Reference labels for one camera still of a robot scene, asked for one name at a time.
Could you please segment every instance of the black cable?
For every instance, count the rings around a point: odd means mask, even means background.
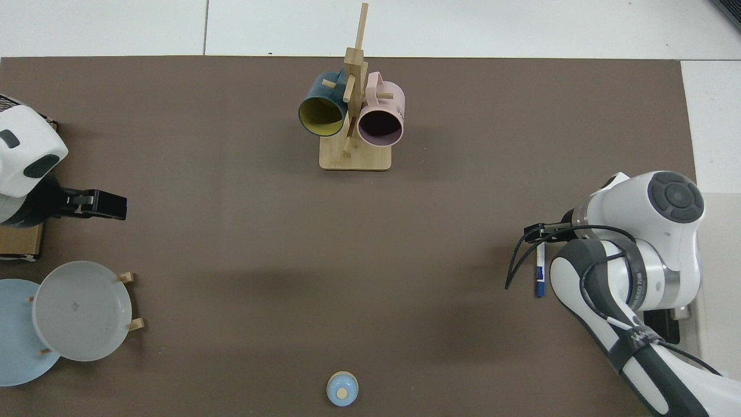
[[[528,256],[530,256],[531,253],[533,253],[533,251],[535,250],[535,248],[538,245],[540,245],[541,243],[544,243],[544,242],[550,240],[552,237],[558,237],[558,236],[561,236],[562,234],[567,234],[569,232],[573,232],[574,230],[583,230],[583,229],[602,229],[602,230],[609,230],[611,232],[616,232],[616,233],[622,234],[623,236],[625,236],[628,239],[630,239],[631,242],[633,242],[633,243],[635,243],[635,241],[636,241],[636,238],[633,237],[632,234],[626,232],[625,230],[618,229],[617,227],[612,227],[612,226],[579,225],[579,226],[571,226],[571,227],[567,227],[565,229],[556,230],[553,233],[547,234],[547,235],[541,237],[540,239],[535,240],[535,242],[533,242],[533,245],[519,259],[519,261],[517,262],[517,265],[515,265],[514,269],[512,269],[512,263],[510,263],[510,269],[507,271],[507,279],[505,281],[505,289],[509,289],[509,286],[512,284],[512,280],[514,279],[514,275],[517,273],[517,270],[525,262],[525,259],[527,259]],[[522,241],[524,241],[527,238],[527,236],[529,236],[531,233],[533,233],[533,231],[531,231],[527,235],[525,235],[525,236],[523,236],[523,237],[520,238],[520,241],[517,243],[517,247],[515,248],[515,252],[512,254],[513,255],[513,258],[515,258],[517,256],[517,251],[519,250],[519,247],[522,245]]]
[[[528,233],[525,233],[518,241],[517,244],[514,247],[514,251],[512,251],[512,258],[510,259],[510,266],[507,268],[507,276],[509,277],[510,271],[512,270],[512,265],[514,265],[514,260],[517,258],[517,252],[519,252],[520,246],[522,246],[522,243],[525,242],[525,240],[530,237],[531,234],[539,231],[538,229],[530,230]]]
[[[680,355],[684,356],[685,358],[687,358],[687,359],[689,359],[691,361],[694,361],[695,363],[699,364],[701,367],[703,367],[703,368],[707,369],[708,371],[710,371],[710,373],[713,373],[713,374],[718,375],[718,376],[723,376],[723,375],[720,375],[720,372],[716,371],[713,367],[711,367],[710,365],[708,365],[707,363],[705,363],[702,359],[698,358],[697,356],[692,355],[691,353],[687,353],[684,350],[681,350],[680,348],[674,346],[673,344],[666,343],[665,341],[657,341],[657,343],[660,346],[663,346],[663,347],[665,347],[666,349],[669,349],[672,352],[677,352]]]
[[[607,263],[607,262],[609,262],[611,260],[615,260],[615,259],[619,259],[621,257],[624,257],[625,256],[625,251],[622,248],[620,248],[620,247],[618,247],[618,249],[620,249],[620,253],[619,254],[610,255],[610,256],[604,257],[604,258],[602,258],[600,260],[595,260],[593,263],[591,263],[587,267],[587,269],[584,270],[584,273],[579,277],[579,291],[582,293],[582,299],[589,306],[589,308],[592,309],[592,311],[594,312],[594,314],[600,316],[603,320],[607,320],[608,316],[605,313],[603,313],[602,311],[600,311],[599,309],[597,309],[597,306],[594,305],[594,302],[592,301],[591,297],[589,297],[589,294],[587,293],[587,286],[586,286],[587,276],[589,275],[590,272],[592,272],[592,269],[594,269],[595,266],[597,266],[597,265],[599,265],[601,263]]]

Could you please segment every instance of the dark green mug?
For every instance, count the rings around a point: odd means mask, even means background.
[[[332,136],[342,130],[348,113],[348,104],[342,101],[346,84],[344,69],[322,73],[314,80],[299,106],[299,120],[306,130],[319,136]]]

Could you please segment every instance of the mug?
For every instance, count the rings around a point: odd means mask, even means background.
[[[365,101],[358,116],[360,138],[373,146],[391,146],[404,134],[404,91],[384,81],[380,72],[368,74]]]
[[[332,136],[342,130],[348,104],[345,94],[345,70],[320,74],[299,106],[299,120],[306,130],[319,136]]]

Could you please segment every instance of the marker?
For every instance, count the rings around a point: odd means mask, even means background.
[[[535,297],[545,297],[545,243],[535,248]]]

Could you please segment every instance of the white plate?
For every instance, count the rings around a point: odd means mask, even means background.
[[[44,375],[59,359],[55,352],[37,355],[46,346],[39,340],[31,319],[37,283],[0,280],[0,387],[25,384]]]
[[[96,361],[126,338],[131,299],[116,274],[85,260],[54,269],[33,301],[33,325],[49,349],[74,361]]]

